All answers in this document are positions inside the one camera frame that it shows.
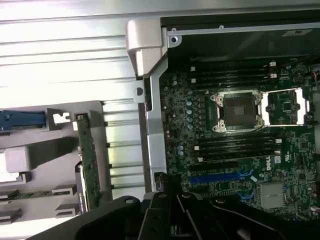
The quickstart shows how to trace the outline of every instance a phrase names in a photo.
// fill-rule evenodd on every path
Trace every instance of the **heatsink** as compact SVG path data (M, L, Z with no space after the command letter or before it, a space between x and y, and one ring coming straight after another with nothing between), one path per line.
M263 209L284 207L286 204L284 185L281 182L262 183L260 201Z

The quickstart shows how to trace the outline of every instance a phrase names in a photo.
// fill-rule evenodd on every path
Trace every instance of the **circuit board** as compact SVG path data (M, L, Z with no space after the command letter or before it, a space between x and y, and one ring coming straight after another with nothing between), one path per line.
M77 121L74 123L76 123L78 130L79 154L82 160L81 168L83 171L85 185L85 188L83 188L83 186L79 187L77 184L77 188L82 189L80 193L82 192L82 194L86 196L87 210L92 210L99 206L100 199L100 185L95 144L91 135L88 115L79 115L77 117Z
M318 218L313 79L308 64L288 61L191 64L161 76L167 171L184 191L286 220Z

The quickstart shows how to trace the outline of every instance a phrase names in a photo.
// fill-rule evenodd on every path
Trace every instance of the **cpu socket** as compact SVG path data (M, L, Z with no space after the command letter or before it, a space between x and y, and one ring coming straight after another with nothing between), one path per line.
M210 96L216 103L217 133L248 132L264 125L261 113L263 93L257 90L219 92Z

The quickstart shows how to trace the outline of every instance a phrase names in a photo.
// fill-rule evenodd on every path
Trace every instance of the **capacitor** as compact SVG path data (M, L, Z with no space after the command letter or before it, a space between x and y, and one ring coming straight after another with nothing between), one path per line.
M282 170L282 174L283 176L285 177L288 177L289 176L289 172L287 170Z

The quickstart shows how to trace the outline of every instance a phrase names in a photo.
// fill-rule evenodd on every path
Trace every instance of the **ram slot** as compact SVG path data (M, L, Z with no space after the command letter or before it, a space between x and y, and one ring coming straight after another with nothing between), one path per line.
M268 134L218 137L199 139L194 151L199 162L274 156L281 153L281 142Z
M194 89L214 89L230 87L255 87L267 84L277 77L273 68L231 69L219 71L192 72L189 75Z

